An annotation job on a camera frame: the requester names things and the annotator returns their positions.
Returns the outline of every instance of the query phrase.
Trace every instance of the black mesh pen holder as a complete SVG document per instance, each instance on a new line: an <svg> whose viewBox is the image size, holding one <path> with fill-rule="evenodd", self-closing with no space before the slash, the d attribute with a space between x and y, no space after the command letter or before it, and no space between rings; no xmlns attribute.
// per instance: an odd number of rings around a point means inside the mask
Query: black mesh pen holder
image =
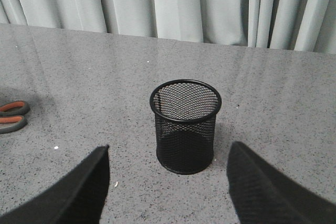
<svg viewBox="0 0 336 224"><path fill-rule="evenodd" d="M155 113L156 155L163 167L184 175L208 167L221 105L217 90L200 81L170 81L153 91L150 106Z"/></svg>

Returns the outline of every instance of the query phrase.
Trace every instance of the curtain fold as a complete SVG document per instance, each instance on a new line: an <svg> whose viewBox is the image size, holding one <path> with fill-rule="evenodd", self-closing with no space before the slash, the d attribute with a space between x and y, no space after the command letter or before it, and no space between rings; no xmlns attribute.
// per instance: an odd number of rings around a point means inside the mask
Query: curtain fold
<svg viewBox="0 0 336 224"><path fill-rule="evenodd" d="M0 23L336 54L336 0L0 0Z"/></svg>

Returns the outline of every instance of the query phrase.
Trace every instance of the gray countertop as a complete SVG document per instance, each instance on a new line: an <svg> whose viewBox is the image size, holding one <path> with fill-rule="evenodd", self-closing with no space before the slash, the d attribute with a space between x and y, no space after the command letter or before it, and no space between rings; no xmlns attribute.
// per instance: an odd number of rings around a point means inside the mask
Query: gray countertop
<svg viewBox="0 0 336 224"><path fill-rule="evenodd" d="M238 223L226 177L232 141L335 203L335 69L329 54L0 24L0 104L31 107L26 127L0 135L0 214L106 144L101 223ZM156 159L149 107L155 87L183 78L223 99L214 160L189 176Z"/></svg>

